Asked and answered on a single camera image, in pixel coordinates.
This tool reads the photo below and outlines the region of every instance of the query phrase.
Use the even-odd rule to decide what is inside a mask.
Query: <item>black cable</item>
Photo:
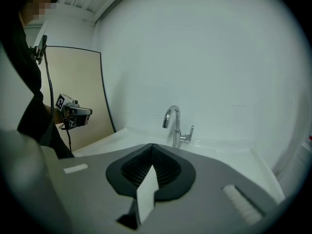
[[[51,138],[52,138],[52,129],[53,129],[54,98],[53,98],[53,87],[52,87],[52,82],[51,82],[51,79],[50,79],[49,68],[48,68],[48,60],[47,60],[47,55],[46,55],[45,49],[43,49],[43,55],[44,55],[45,68],[46,68],[46,71],[47,71],[49,88],[50,88],[51,111],[50,111],[50,123],[49,123],[49,126],[48,126],[47,131],[45,132],[45,134],[41,136],[40,145],[49,146],[50,142],[51,142]]]
[[[70,150],[70,152],[72,153],[72,142],[71,142],[71,140],[70,140],[70,135],[69,135],[68,130],[66,130],[66,132],[67,132],[67,135],[68,135],[69,150]]]
[[[46,51],[45,51],[45,50],[44,50],[44,52],[43,52],[43,55],[44,55],[45,67],[46,67],[46,70],[47,70],[47,76],[48,76],[49,88],[50,88],[50,98],[51,98],[50,122],[53,124],[53,114],[54,114],[53,87],[52,87],[52,82],[51,82],[51,79],[50,79],[49,68],[48,68],[48,60],[47,60],[47,54],[46,54]]]

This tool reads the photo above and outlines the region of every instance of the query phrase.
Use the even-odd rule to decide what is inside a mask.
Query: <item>beige panel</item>
[[[69,131],[72,151],[85,147],[114,133],[109,118],[102,85],[100,53],[81,49],[47,47],[47,59],[53,86],[54,104],[60,93],[78,100],[80,107],[91,108],[86,126]],[[50,90],[44,60],[41,70],[43,103],[50,106]],[[59,130],[64,143],[68,144],[65,130]]]

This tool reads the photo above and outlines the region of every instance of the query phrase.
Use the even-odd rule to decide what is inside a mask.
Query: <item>faucet handle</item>
[[[192,138],[192,135],[193,135],[193,130],[194,130],[194,125],[192,125],[192,127],[191,127],[191,131],[190,131],[190,138]]]
[[[185,135],[184,141],[188,141],[189,142],[189,141],[192,140],[193,130],[194,130],[194,125],[192,125],[192,127],[191,127],[190,134],[189,135]]]

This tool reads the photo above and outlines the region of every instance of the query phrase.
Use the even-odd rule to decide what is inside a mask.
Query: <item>white vent slot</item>
[[[262,214],[246,199],[234,185],[227,185],[223,188],[224,193],[234,204],[247,224],[252,225],[263,217]]]
[[[284,172],[278,177],[278,182],[285,197],[289,197],[298,192],[308,174],[311,161],[311,147],[304,143],[300,146],[292,162],[284,167]]]

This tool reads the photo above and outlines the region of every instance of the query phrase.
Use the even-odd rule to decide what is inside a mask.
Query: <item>white sink basin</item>
[[[125,126],[122,130],[74,152],[75,157],[104,154],[140,144],[156,143],[172,146],[169,129],[142,130]],[[263,188],[277,203],[285,197],[264,160],[256,153],[252,142],[196,140],[182,142],[181,149],[220,160]]]

